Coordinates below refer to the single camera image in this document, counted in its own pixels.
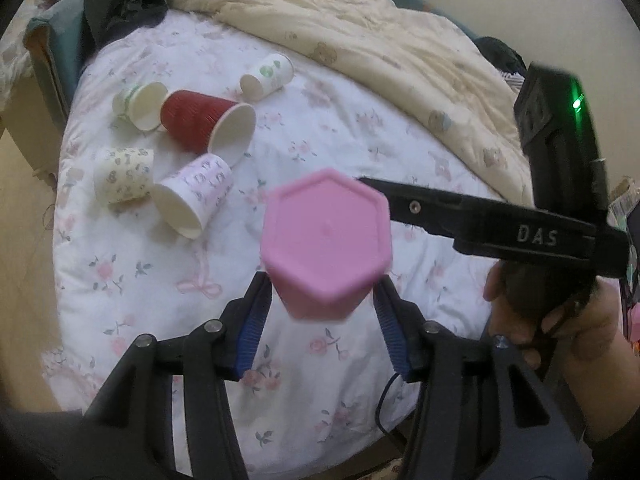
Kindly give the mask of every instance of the hand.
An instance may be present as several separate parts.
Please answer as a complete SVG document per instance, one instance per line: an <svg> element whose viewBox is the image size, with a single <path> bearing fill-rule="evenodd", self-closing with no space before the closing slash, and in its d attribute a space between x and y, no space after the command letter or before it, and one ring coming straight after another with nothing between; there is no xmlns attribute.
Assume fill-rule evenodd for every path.
<svg viewBox="0 0 640 480"><path fill-rule="evenodd" d="M531 343L536 326L525 320L508 303L502 290L500 279L500 262L489 271L484 286L483 297L492 302L492 317L489 323L489 334L503 334L514 344ZM542 321L542 332L548 333L562 318L565 305L558 306ZM618 294L609 283L596 281L596 287L589 303L580 316L565 321L553 337L574 336L571 351L564 366L579 368L582 364L592 362L601 357L609 349L618 330ZM540 366L540 354L535 349L523 350L525 361L532 367Z"/></svg>

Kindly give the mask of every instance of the beige wall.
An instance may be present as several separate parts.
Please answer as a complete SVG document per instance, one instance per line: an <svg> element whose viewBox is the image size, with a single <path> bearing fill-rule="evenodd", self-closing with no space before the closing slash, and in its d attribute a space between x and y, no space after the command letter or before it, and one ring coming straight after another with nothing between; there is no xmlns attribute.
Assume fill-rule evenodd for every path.
<svg viewBox="0 0 640 480"><path fill-rule="evenodd" d="M427 0L583 82L610 185L640 180L640 31L619 0Z"/></svg>

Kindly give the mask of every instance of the paper cup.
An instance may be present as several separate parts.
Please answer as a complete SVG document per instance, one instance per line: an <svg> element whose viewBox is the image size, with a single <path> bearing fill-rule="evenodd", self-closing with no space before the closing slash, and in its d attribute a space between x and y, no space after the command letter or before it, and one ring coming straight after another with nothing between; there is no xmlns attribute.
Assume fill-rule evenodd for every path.
<svg viewBox="0 0 640 480"><path fill-rule="evenodd" d="M293 65L284 54L265 57L240 78L240 88L249 101L259 101L293 79Z"/></svg>
<svg viewBox="0 0 640 480"><path fill-rule="evenodd" d="M154 150L104 148L95 157L94 190L103 205L142 198L153 186Z"/></svg>
<svg viewBox="0 0 640 480"><path fill-rule="evenodd" d="M148 132L160 126L160 109L168 90L162 83L132 85L113 98L113 113Z"/></svg>
<svg viewBox="0 0 640 480"><path fill-rule="evenodd" d="M185 150L213 153L233 166L251 143L256 115L246 103L178 90L162 105L161 120Z"/></svg>
<svg viewBox="0 0 640 480"><path fill-rule="evenodd" d="M206 153L151 190L162 218L182 236L197 238L233 186L229 166Z"/></svg>

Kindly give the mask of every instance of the mattress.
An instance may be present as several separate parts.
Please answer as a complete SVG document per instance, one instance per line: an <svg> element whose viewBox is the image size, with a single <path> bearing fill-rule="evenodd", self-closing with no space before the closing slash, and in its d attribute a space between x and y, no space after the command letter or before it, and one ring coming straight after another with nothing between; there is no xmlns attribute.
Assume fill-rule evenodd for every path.
<svg viewBox="0 0 640 480"><path fill-rule="evenodd" d="M155 151L154 177L193 160L159 128L114 117L126 85L160 81L241 100L238 81L280 51L293 81L255 104L258 122L233 168L235 185L197 240L174 232L148 198L100 206L93 168L100 148ZM321 168L496 198L414 118L347 76L214 19L171 10L102 49L79 83L63 139L54 268L63 345L42 356L65 409L86 408L140 333L181 336L241 297L256 270L270 189ZM482 286L492 261L463 256L452 240L393 224L390 270L400 295L427 319L478 337L489 313ZM238 442L252 478L301 478L359 452L382 434L374 410L393 374L371 297L344 322L299 322L275 297L253 369L227 383ZM414 408L415 384L396 381L382 410L392 428ZM178 470L189 471L180 379L175 380Z"/></svg>

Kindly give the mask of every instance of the black cable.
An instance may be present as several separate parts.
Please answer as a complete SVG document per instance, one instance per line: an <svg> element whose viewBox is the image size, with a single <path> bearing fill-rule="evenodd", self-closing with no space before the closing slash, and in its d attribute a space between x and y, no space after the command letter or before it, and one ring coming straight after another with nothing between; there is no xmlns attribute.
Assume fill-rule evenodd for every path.
<svg viewBox="0 0 640 480"><path fill-rule="evenodd" d="M406 439L404 435L400 433L398 430L391 430L391 432L389 432L385 430L385 428L382 427L382 423L380 423L380 411L382 410L382 404L385 402L386 394L388 393L389 388L391 388L391 385L399 376L400 374L396 372L391 376L391 378L386 383L385 389L382 390L382 395L380 395L380 400L378 401L378 406L376 407L376 414L374 418L376 420L376 426L380 429L380 431L382 431L382 434L391 441L394 447L401 454L404 454L404 450L406 448Z"/></svg>

